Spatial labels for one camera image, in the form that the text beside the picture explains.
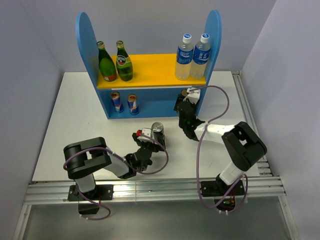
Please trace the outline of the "black can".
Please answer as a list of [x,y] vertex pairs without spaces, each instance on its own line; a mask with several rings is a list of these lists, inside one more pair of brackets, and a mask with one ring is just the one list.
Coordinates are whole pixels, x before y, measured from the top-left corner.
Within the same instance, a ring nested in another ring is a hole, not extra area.
[[151,130],[153,139],[157,140],[163,147],[166,147],[163,124],[161,122],[154,122],[151,126]]
[[184,99],[184,98],[186,98],[187,96],[188,96],[188,89],[187,88],[185,88],[185,89],[183,89],[181,92],[180,92],[180,94],[181,94],[181,97]]

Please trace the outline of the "Red Bull can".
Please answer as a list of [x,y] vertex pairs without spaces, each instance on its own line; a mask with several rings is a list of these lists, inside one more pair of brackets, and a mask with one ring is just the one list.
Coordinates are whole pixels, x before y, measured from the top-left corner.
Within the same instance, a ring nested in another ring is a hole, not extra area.
[[137,96],[135,94],[131,93],[127,96],[127,104],[132,115],[137,115],[139,113]]
[[117,113],[123,112],[124,111],[124,106],[123,106],[123,103],[121,101],[120,93],[118,91],[113,91],[110,94],[110,98],[111,98],[112,104],[113,104],[113,106],[115,108],[115,111]]

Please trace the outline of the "green glass bottle orange label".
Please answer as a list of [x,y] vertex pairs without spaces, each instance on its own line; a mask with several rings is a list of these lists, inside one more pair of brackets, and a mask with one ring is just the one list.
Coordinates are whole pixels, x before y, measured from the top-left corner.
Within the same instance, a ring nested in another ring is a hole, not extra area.
[[99,70],[103,79],[107,82],[113,82],[117,78],[117,71],[115,64],[105,49],[105,44],[103,41],[98,41],[98,61]]

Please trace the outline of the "black can front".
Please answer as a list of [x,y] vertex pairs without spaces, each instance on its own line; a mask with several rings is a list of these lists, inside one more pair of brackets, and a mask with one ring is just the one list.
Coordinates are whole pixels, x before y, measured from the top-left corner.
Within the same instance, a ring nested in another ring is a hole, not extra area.
[[180,94],[181,94],[181,97],[184,99],[184,98],[186,98],[187,96],[188,96],[188,89],[187,88],[185,88],[185,89],[183,89],[181,92],[180,92]]

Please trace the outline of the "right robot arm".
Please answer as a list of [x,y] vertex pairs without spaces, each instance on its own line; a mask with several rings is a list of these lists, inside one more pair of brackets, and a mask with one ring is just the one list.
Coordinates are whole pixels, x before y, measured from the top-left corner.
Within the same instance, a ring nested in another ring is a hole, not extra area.
[[222,195],[229,194],[234,182],[267,153],[267,147],[248,123],[235,125],[209,124],[197,118],[196,110],[200,91],[183,89],[177,97],[174,110],[178,113],[178,125],[187,138],[199,142],[210,141],[224,145],[230,163],[216,177],[216,189]]

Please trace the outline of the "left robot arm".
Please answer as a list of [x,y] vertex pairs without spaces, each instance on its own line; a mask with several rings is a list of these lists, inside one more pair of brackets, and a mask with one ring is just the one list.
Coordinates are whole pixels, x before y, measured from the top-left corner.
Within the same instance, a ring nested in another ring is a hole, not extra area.
[[119,179],[129,179],[137,173],[148,175],[148,166],[153,164],[152,153],[166,152],[165,135],[162,132],[145,129],[132,134],[133,140],[139,146],[134,153],[121,157],[108,148],[103,137],[96,137],[64,147],[65,163],[63,169],[68,178],[74,180],[79,194],[86,200],[96,197],[98,188],[93,173],[105,169]]

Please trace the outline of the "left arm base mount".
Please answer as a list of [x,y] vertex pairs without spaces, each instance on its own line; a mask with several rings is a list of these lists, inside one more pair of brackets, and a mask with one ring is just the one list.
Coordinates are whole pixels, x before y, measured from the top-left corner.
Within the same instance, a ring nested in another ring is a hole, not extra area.
[[113,198],[113,193],[114,186],[112,184],[96,185],[93,190],[86,193],[80,192],[76,185],[71,185],[69,187],[67,201],[87,201],[88,203],[78,204],[78,212],[81,215],[93,216],[98,213],[100,207],[92,202],[97,201],[98,204],[101,204],[102,201],[110,201]]

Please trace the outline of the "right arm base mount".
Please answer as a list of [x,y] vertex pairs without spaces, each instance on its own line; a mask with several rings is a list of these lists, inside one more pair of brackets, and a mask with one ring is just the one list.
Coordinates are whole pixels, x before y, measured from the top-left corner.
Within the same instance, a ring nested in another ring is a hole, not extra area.
[[246,200],[248,194],[248,184],[237,179],[231,185],[226,185],[222,180],[200,182],[201,196],[214,199],[214,210],[218,213],[229,214],[239,208]]

